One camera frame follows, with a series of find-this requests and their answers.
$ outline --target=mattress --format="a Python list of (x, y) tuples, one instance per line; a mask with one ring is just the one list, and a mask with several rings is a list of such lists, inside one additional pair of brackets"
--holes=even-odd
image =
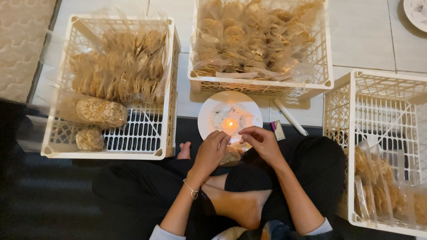
[(0, 98), (26, 102), (56, 0), (0, 0)]

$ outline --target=black pants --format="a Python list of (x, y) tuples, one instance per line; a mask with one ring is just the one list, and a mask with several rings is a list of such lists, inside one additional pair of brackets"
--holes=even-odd
[[(320, 213), (331, 222), (345, 178), (345, 155), (339, 145), (326, 137), (308, 136), (281, 140), (280, 150), (304, 191)], [(178, 192), (190, 159), (171, 160), (165, 167), (143, 161), (124, 161), (103, 168), (93, 183), (99, 208), (120, 239), (149, 239), (160, 224)], [(261, 214), (262, 228), (269, 220), (279, 220), (294, 228), (289, 208), (273, 169), (254, 149), (228, 173), (225, 190), (243, 192), (268, 190), (272, 193)], [(209, 200), (194, 201), (185, 235), (188, 240), (210, 240), (236, 222), (206, 214)]]

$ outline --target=white tile floor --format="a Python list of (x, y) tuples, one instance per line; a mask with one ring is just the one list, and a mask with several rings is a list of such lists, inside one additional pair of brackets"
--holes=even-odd
[[(402, 74), (427, 76), (427, 33), (417, 30), (402, 15), (401, 0), (329, 0), (331, 44), (334, 79), (338, 79), (352, 68), (389, 70)], [(176, 28), (182, 45), (179, 63), (178, 116), (197, 117), (203, 102), (210, 95), (190, 93), (187, 78), (190, 36), (194, 0), (62, 0), (54, 32), (65, 35), (68, 18), (71, 14), (88, 14), (97, 7), (108, 4), (120, 4), (126, 12), (132, 14), (132, 4), (149, 14), (161, 8), (175, 19)], [(46, 85), (49, 82), (42, 76), (36, 95), (48, 95)], [(270, 100), (254, 98), (259, 105), (263, 121), (281, 120), (288, 123), (279, 114)], [(318, 95), (310, 102), (308, 109), (290, 109), (291, 114), (302, 125), (321, 126), (323, 119), (323, 96)]]

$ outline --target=black mat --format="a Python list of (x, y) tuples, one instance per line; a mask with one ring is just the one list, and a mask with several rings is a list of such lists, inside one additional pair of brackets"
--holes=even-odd
[[(39, 153), (24, 153), (15, 140), (16, 132), (28, 127), (26, 114), (38, 112), (0, 100), (0, 114), (0, 238), (110, 239), (109, 229), (101, 224), (91, 182), (102, 166), (121, 160), (49, 159)], [(322, 134), (321, 128), (305, 129), (310, 135)], [(283, 126), (283, 130), (287, 138), (299, 134), (292, 126)], [(192, 142), (194, 158), (202, 143), (197, 120), (178, 118), (176, 144), (186, 141)], [(336, 220), (333, 227), (344, 231), (346, 239), (413, 239), (354, 227), (344, 220)]]

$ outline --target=white plate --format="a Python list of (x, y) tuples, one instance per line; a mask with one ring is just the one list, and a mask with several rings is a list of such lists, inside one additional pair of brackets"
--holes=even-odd
[(420, 29), (423, 32), (427, 32), (427, 25), (423, 23), (419, 23), (417, 21), (414, 20), (414, 18), (412, 17), (412, 9), (413, 7), (411, 6), (412, 3), (416, 3), (418, 0), (404, 0), (403, 1), (403, 9), (405, 10), (405, 14), (408, 17), (409, 21), (418, 29)]
[(246, 108), (245, 110), (253, 115), (251, 126), (263, 127), (263, 117), (261, 115), (260, 108), (250, 97), (241, 92), (223, 91), (208, 98), (200, 109), (197, 125), (199, 127), (200, 136), (203, 140), (205, 140), (205, 138), (214, 131), (214, 127), (212, 126), (212, 116), (214, 112), (223, 105), (228, 105), (234, 102), (244, 106)]

